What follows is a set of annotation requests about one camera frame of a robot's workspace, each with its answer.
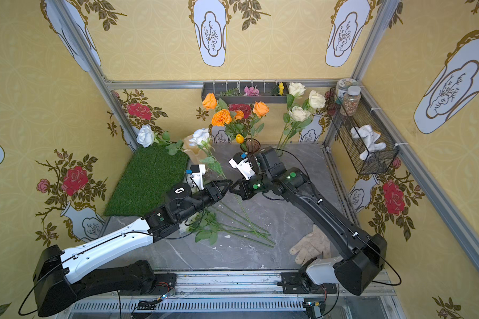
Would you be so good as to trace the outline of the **white rose stem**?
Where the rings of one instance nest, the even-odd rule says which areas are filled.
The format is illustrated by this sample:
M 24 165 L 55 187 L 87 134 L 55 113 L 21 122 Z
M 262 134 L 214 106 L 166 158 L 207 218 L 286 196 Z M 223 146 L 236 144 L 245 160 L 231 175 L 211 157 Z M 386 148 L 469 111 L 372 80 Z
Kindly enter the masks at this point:
M 297 99 L 305 93 L 305 86 L 300 82 L 290 82 L 286 98 L 287 111 L 283 114 L 283 132 L 279 138 L 277 149 L 282 153 L 291 139 L 300 134 L 313 121 L 314 114 L 325 107 L 326 98 L 321 93 L 312 90 L 308 97 L 298 104 Z

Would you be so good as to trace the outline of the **yellow orange tulip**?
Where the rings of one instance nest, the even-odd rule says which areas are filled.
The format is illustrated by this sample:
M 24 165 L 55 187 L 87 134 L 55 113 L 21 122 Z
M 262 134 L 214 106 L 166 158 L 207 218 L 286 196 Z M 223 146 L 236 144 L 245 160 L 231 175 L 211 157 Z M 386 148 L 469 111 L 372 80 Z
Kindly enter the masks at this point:
M 241 150 L 243 152 L 247 152 L 248 151 L 248 148 L 247 148 L 247 140 L 245 139 L 245 137 L 241 134 L 237 134 L 236 135 L 236 142 L 239 144 L 239 147 L 241 148 Z

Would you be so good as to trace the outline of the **orange rose stem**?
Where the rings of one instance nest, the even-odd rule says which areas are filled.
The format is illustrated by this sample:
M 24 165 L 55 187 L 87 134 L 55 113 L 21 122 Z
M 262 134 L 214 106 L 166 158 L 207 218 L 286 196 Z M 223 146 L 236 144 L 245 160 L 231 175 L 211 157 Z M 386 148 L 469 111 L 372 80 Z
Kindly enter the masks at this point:
M 262 122 L 263 117 L 265 117 L 270 111 L 269 107 L 264 102 L 256 102 L 254 104 L 254 115 L 251 120 L 251 137 L 255 138 L 264 128 L 264 123 Z

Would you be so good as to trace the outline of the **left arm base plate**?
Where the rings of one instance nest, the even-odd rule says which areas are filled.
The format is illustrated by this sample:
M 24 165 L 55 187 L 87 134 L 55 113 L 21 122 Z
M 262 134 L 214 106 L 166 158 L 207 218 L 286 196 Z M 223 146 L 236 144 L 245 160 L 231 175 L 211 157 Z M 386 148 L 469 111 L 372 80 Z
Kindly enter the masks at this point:
M 155 273 L 155 279 L 150 294 L 161 296 L 173 290 L 177 282 L 177 274 L 171 272 Z

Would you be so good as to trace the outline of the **orange rose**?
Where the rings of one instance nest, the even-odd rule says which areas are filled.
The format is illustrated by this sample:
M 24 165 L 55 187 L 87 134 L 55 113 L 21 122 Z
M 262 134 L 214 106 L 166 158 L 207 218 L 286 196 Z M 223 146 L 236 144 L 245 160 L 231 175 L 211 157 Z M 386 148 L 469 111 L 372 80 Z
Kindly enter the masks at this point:
M 214 110 L 218 105 L 218 101 L 214 93 L 208 93 L 204 100 L 202 101 L 202 106 L 206 110 Z
M 241 119 L 243 119 L 243 117 L 244 117 L 244 113 L 241 110 L 237 110 L 236 114 L 235 114 L 235 117 L 234 117 L 234 120 L 241 120 Z

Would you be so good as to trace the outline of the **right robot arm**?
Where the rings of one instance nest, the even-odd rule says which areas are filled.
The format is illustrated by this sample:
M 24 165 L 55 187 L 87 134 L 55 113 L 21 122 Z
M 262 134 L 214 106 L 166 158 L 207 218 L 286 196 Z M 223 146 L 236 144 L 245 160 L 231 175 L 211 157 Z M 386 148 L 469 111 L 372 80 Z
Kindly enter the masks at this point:
M 302 167 L 286 168 L 274 148 L 263 148 L 257 154 L 238 152 L 229 164 L 242 174 L 231 186 L 231 193 L 248 200 L 271 191 L 303 211 L 324 232 L 342 257 L 332 269 L 348 292 L 361 295 L 384 269 L 386 240 L 347 219 L 318 192 Z

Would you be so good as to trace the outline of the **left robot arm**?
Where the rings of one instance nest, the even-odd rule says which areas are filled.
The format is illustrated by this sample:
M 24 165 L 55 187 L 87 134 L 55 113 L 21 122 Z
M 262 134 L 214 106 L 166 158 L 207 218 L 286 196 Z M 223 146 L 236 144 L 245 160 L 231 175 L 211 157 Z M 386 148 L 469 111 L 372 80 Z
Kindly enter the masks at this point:
M 37 315 L 53 316 L 78 300 L 104 292 L 155 289 L 156 277 L 146 261 L 103 266 L 135 249 L 172 239 L 184 221 L 222 200 L 231 185 L 230 179 L 215 180 L 193 192 L 187 183 L 176 184 L 163 205 L 118 231 L 77 247 L 44 249 L 33 274 Z

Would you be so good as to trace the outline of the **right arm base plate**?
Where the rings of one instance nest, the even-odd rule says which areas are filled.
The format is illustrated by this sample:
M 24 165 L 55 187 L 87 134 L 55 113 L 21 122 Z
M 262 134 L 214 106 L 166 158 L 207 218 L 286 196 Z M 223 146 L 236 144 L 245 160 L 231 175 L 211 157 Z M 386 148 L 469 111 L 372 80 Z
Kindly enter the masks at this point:
M 282 287 L 286 295 L 297 294 L 336 294 L 338 291 L 336 284 L 315 284 L 307 275 L 299 272 L 283 272 L 281 280 L 277 283 Z

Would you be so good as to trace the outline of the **orange marigold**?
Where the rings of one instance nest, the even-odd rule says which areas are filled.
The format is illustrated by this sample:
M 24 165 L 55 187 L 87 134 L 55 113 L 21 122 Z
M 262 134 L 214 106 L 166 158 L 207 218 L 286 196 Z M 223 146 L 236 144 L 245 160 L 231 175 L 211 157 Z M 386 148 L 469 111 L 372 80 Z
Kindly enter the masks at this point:
M 212 117 L 212 126 L 226 126 L 232 122 L 230 111 L 222 109 L 215 113 Z

